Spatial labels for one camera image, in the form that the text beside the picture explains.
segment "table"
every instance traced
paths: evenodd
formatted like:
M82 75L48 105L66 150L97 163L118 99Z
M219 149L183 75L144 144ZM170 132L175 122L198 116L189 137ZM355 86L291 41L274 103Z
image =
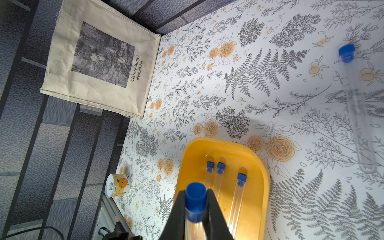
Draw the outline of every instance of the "table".
M132 177L129 194L114 198L132 231L160 236L183 150L205 136L248 146L268 167L266 240L383 239L383 25L378 1L247 0L163 36L145 116L131 119L117 170ZM348 43L374 174L354 152L338 62Z

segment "yellow tray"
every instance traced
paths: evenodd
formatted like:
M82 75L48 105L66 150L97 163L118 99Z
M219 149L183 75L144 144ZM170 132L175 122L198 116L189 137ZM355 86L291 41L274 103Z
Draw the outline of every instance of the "yellow tray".
M241 144L207 137L192 140L184 150L175 196L179 191L185 190L191 182L204 181L207 161L215 163L214 173L218 162L225 163L218 203L227 222L237 175L239 172L247 175L235 238L236 240L263 240L270 177L263 162L249 148Z

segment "blue cap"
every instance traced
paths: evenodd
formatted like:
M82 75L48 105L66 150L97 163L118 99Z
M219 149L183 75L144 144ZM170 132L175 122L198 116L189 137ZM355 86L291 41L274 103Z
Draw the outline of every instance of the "blue cap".
M204 184L193 182L185 189L186 217L193 223L201 222L207 203L207 189Z
M339 56L344 63L349 63L355 58L354 51L355 46L353 44L348 44L339 49Z
M214 167L215 167L214 162L211 162L211 161L207 162L207 172L212 172Z
M217 163L217 173L223 174L224 170L225 170L225 164L222 162Z
M245 174L239 173L237 175L237 180L238 180L237 185L239 185L240 187L243 187L244 183L247 180L247 176Z

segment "small can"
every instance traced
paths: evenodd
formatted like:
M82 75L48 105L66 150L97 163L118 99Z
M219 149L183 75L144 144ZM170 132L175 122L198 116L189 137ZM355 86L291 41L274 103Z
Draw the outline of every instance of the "small can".
M105 195L116 197L127 194L131 188L129 174L110 174L105 183Z

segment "clear plastic test tube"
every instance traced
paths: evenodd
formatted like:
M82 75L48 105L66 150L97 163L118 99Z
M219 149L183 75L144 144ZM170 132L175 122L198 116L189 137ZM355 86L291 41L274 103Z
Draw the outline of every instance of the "clear plastic test tube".
M366 173L374 173L377 169L373 151L370 118L367 114L365 96L362 90L360 66L354 56L355 47L348 44L339 49L341 61L346 69L347 80L343 82L349 108L356 153L360 169Z
M201 222L207 203L204 184L193 182L185 189L185 240L206 240Z
M233 201L231 206L231 213L229 213L228 220L228 229L232 234L232 237L235 238L237 221L239 219L241 202L243 200L244 186L247 176L245 174L239 173L237 175L237 183L235 187L235 193L233 195Z
M211 187L212 175L214 171L215 163L208 161L207 162L207 171L205 172L204 185L207 189Z
M223 181L224 170L225 170L225 164L222 162L217 163L217 170L215 173L214 187L212 188L217 200L218 200L218 196L220 194L220 188L221 188L221 182Z

